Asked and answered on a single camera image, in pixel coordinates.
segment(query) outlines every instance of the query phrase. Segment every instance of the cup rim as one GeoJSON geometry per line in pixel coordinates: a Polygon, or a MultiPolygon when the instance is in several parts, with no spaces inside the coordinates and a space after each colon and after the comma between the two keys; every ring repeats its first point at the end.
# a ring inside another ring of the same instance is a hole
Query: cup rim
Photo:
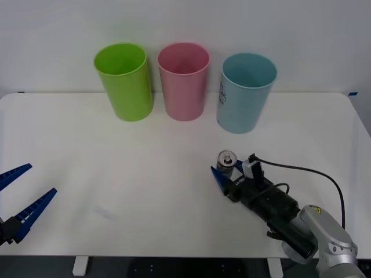
{"type": "Polygon", "coordinates": [[[165,71],[165,72],[167,72],[167,73],[169,73],[169,74],[177,75],[177,76],[188,76],[188,75],[197,74],[197,73],[199,73],[199,72],[201,72],[201,71],[204,71],[206,68],[208,68],[208,66],[209,66],[209,64],[210,64],[210,54],[209,54],[209,52],[206,50],[206,48],[204,48],[202,45],[199,45],[198,43],[195,43],[195,42],[175,42],[175,43],[171,43],[170,45],[167,45],[167,46],[165,46],[163,49],[161,49],[161,51],[160,51],[160,52],[158,53],[158,55],[157,55],[157,64],[158,64],[158,67],[159,67],[160,69],[162,69],[163,71],[165,71]],[[177,74],[177,73],[175,73],[175,72],[171,72],[171,71],[168,71],[167,69],[164,69],[164,67],[162,67],[162,66],[160,65],[160,62],[158,61],[160,54],[161,54],[165,49],[167,49],[167,48],[169,48],[169,47],[171,47],[171,46],[173,46],[173,45],[180,45],[180,44],[182,44],[182,43],[184,43],[184,44],[188,44],[188,45],[195,45],[195,46],[198,46],[198,47],[202,48],[202,49],[203,49],[203,50],[208,54],[208,63],[207,63],[207,64],[206,64],[202,69],[200,69],[200,70],[198,70],[198,71],[195,71],[195,72],[192,72],[192,73],[190,73],[190,74],[177,74]]]}
{"type": "Polygon", "coordinates": [[[139,69],[141,69],[142,68],[142,66],[144,65],[144,64],[146,64],[146,62],[147,62],[147,53],[146,53],[146,51],[144,51],[144,49],[141,47],[141,46],[139,46],[139,45],[137,45],[136,43],[132,43],[132,42],[117,42],[117,43],[113,43],[112,45],[107,45],[106,47],[104,47],[104,48],[102,48],[101,50],[99,50],[98,51],[98,53],[95,55],[95,57],[94,57],[94,67],[95,67],[95,69],[96,69],[96,71],[97,72],[99,72],[100,74],[103,74],[103,75],[107,75],[107,76],[111,76],[111,77],[119,77],[119,76],[124,76],[124,75],[130,75],[130,74],[133,74],[133,73],[135,73],[136,71],[138,71],[139,69]],[[100,71],[99,69],[97,69],[97,67],[96,67],[96,65],[95,65],[95,60],[97,59],[97,56],[103,51],[103,50],[106,50],[107,48],[109,48],[109,47],[112,47],[112,46],[115,46],[115,45],[132,45],[132,46],[136,46],[137,48],[139,48],[141,51],[143,51],[143,53],[144,53],[144,61],[143,61],[143,63],[141,63],[140,64],[140,66],[138,66],[136,69],[134,69],[133,71],[129,71],[129,72],[126,72],[126,73],[124,73],[124,74],[106,74],[105,72],[103,72],[103,71],[100,71]]]}
{"type": "Polygon", "coordinates": [[[276,81],[276,79],[277,79],[278,71],[277,71],[277,67],[276,67],[276,65],[272,62],[272,60],[269,59],[269,58],[267,58],[266,56],[263,56],[263,55],[258,54],[258,53],[253,53],[253,52],[239,52],[239,53],[235,53],[235,54],[233,54],[233,55],[230,55],[230,56],[228,56],[227,58],[224,59],[224,61],[223,61],[222,64],[221,64],[221,74],[224,76],[224,78],[226,78],[226,80],[228,80],[229,82],[231,82],[232,84],[234,84],[234,85],[236,85],[236,86],[238,86],[238,87],[240,87],[240,88],[243,88],[243,89],[249,89],[249,90],[259,90],[259,89],[262,89],[262,88],[265,88],[265,87],[271,86],[271,85],[276,81]],[[266,85],[264,85],[264,86],[261,86],[261,87],[246,87],[246,86],[242,86],[242,85],[237,84],[237,83],[233,82],[232,80],[230,80],[230,79],[225,75],[225,73],[224,73],[224,71],[223,71],[223,65],[224,65],[225,61],[227,61],[229,58],[231,58],[231,57],[233,57],[233,56],[236,56],[236,55],[240,55],[240,54],[252,54],[252,55],[257,55],[257,56],[260,56],[260,57],[262,57],[262,58],[264,58],[264,59],[267,59],[269,62],[271,62],[272,65],[274,66],[274,68],[276,69],[276,76],[274,77],[274,79],[272,80],[272,82],[269,83],[269,84],[266,84],[266,85]]]}

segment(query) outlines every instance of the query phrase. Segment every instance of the black cable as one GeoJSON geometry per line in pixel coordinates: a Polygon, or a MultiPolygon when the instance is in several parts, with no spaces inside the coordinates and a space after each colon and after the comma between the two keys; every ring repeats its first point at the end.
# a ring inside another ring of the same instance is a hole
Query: black cable
{"type": "Polygon", "coordinates": [[[264,195],[265,193],[267,193],[268,191],[272,190],[272,189],[275,189],[279,186],[286,186],[286,194],[289,193],[290,191],[290,185],[288,184],[285,184],[285,183],[281,183],[281,184],[275,184],[275,185],[272,185],[271,187],[261,191],[259,194],[255,195],[254,197],[252,197],[250,200],[249,200],[249,203],[252,203],[253,201],[255,201],[257,198],[261,197],[262,195],[264,195]]]}
{"type": "Polygon", "coordinates": [[[336,181],[332,177],[330,177],[329,175],[326,175],[325,173],[322,173],[320,171],[316,171],[316,170],[309,169],[309,168],[298,167],[298,166],[290,166],[290,165],[284,165],[284,164],[277,164],[277,163],[273,163],[273,162],[262,160],[260,158],[257,158],[256,156],[251,156],[251,158],[254,159],[254,160],[256,160],[256,161],[259,161],[259,162],[262,162],[262,163],[265,163],[265,164],[269,164],[269,165],[272,165],[272,166],[277,166],[277,167],[283,167],[283,168],[289,168],[289,169],[295,169],[295,170],[302,170],[302,171],[312,172],[312,173],[315,173],[315,174],[322,175],[322,176],[328,178],[329,180],[331,180],[332,183],[335,184],[336,189],[337,189],[337,191],[339,193],[339,196],[340,196],[340,203],[341,203],[341,226],[345,230],[345,204],[344,204],[343,193],[341,192],[340,187],[338,186],[338,184],[336,183],[336,181]]]}

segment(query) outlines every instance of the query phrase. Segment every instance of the green cup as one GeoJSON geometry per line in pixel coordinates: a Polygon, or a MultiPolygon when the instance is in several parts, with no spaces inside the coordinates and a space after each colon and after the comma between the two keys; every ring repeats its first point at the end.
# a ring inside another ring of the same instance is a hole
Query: green cup
{"type": "Polygon", "coordinates": [[[147,117],[153,108],[147,54],[132,43],[102,49],[94,66],[117,117],[130,122],[147,117]]]}

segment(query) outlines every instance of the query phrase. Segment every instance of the can lid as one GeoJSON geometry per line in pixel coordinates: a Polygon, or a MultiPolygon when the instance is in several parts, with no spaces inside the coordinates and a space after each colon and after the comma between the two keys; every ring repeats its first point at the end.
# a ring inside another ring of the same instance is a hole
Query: can lid
{"type": "Polygon", "coordinates": [[[219,153],[218,162],[225,167],[232,167],[237,162],[237,156],[231,151],[224,150],[219,153]]]}

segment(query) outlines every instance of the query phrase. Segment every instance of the table leg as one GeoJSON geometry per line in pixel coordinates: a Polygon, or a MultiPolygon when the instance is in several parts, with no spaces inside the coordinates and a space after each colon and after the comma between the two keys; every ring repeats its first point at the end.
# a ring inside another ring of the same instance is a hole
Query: table leg
{"type": "Polygon", "coordinates": [[[88,262],[89,262],[88,256],[77,256],[75,260],[74,269],[72,270],[74,276],[84,276],[86,274],[88,262]]]}
{"type": "Polygon", "coordinates": [[[283,278],[281,260],[277,258],[268,258],[267,261],[271,278],[283,278]]]}

